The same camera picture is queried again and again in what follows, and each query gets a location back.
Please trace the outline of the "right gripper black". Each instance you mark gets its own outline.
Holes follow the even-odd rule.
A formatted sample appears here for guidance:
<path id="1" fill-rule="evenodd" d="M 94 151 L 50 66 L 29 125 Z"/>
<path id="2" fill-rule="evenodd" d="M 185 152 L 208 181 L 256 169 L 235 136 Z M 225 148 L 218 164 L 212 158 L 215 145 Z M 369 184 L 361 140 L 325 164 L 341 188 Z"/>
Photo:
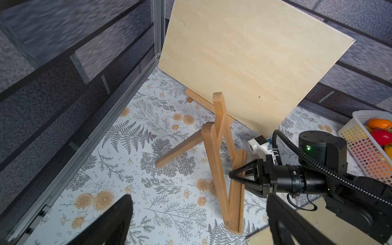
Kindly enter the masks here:
<path id="1" fill-rule="evenodd" d="M 253 160 L 229 173 L 231 180 L 245 185 L 245 189 L 259 198 L 271 193 L 292 193 L 293 181 L 288 165 L 275 166 L 270 161 Z"/>

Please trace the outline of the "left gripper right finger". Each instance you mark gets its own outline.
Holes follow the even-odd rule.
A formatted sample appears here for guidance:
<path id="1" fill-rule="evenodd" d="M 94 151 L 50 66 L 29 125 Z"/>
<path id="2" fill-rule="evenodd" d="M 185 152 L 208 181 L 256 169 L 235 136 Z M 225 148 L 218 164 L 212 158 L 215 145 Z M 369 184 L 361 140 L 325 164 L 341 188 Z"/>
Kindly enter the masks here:
<path id="1" fill-rule="evenodd" d="M 295 242 L 300 245 L 334 244 L 276 194 L 268 195 L 266 211 L 275 245 L 294 245 Z"/>

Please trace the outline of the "white plastic basket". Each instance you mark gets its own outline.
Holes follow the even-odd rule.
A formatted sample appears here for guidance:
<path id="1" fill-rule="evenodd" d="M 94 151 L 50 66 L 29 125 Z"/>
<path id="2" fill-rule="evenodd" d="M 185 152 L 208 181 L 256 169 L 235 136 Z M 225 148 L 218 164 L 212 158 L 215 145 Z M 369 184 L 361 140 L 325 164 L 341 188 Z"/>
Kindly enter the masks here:
<path id="1" fill-rule="evenodd" d="M 347 148 L 367 177 L 392 184 L 392 160 L 365 128 L 369 120 L 392 119 L 387 111 L 359 110 L 338 132 Z"/>

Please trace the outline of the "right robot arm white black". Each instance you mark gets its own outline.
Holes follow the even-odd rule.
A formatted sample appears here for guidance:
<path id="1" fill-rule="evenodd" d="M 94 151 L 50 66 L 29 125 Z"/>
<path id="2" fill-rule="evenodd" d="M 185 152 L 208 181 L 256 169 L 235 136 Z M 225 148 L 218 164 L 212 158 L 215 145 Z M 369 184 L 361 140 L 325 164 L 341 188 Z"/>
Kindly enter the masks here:
<path id="1" fill-rule="evenodd" d="M 252 194 L 322 196 L 326 209 L 380 244 L 392 238 L 392 188 L 376 179 L 347 172 L 347 143 L 323 131 L 304 131 L 293 144 L 280 130 L 272 150 L 230 172 Z"/>

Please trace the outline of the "plywood board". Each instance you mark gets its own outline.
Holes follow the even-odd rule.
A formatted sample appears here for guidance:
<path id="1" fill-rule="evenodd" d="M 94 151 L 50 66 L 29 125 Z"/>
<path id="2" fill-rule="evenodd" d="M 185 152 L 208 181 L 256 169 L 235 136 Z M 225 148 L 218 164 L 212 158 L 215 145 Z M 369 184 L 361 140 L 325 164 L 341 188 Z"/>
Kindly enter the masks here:
<path id="1" fill-rule="evenodd" d="M 339 219 L 326 209 L 323 198 L 313 201 L 318 207 L 315 212 L 299 210 L 298 213 L 337 245 L 377 245 L 378 242 L 359 229 Z"/>
<path id="2" fill-rule="evenodd" d="M 353 43 L 283 1 L 175 1 L 159 68 L 270 136 Z"/>

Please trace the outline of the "wooden easel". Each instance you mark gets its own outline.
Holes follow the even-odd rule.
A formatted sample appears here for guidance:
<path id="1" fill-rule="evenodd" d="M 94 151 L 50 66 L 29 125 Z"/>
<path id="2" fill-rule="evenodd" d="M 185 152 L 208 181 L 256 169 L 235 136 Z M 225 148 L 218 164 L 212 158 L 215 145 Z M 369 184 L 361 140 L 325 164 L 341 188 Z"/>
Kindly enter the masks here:
<path id="1" fill-rule="evenodd" d="M 207 110 L 218 116 L 220 116 L 223 112 L 226 114 L 226 122 L 230 124 L 234 123 L 235 119 L 230 116 L 227 111 L 225 98 L 222 92 L 216 92 L 213 94 L 212 103 L 189 88 L 186 89 L 185 94 L 189 97 L 189 102 L 196 101 L 197 103 L 205 107 Z"/>
<path id="2" fill-rule="evenodd" d="M 222 92 L 215 92 L 213 94 L 213 105 L 216 111 L 215 121 L 205 123 L 201 130 L 197 131 L 188 139 L 160 157 L 155 165 L 156 167 L 162 167 L 181 156 L 192 147 L 203 143 L 209 161 L 212 180 L 215 185 L 218 203 L 222 211 L 225 228 L 231 233 L 242 235 L 245 186 L 231 180 L 230 190 L 227 191 L 220 156 L 222 140 L 225 141 L 228 147 L 233 169 L 237 169 L 246 164 L 247 151 L 245 149 L 237 150 L 235 148 L 229 123 L 229 115 Z"/>

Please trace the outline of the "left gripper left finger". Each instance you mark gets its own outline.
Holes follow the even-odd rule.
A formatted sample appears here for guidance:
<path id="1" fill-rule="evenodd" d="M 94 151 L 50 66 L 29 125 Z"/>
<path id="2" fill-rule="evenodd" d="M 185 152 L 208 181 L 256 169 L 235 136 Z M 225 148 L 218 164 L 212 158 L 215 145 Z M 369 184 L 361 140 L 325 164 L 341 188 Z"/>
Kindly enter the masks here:
<path id="1" fill-rule="evenodd" d="M 124 195 L 70 245 L 124 245 L 133 216 L 133 201 Z"/>

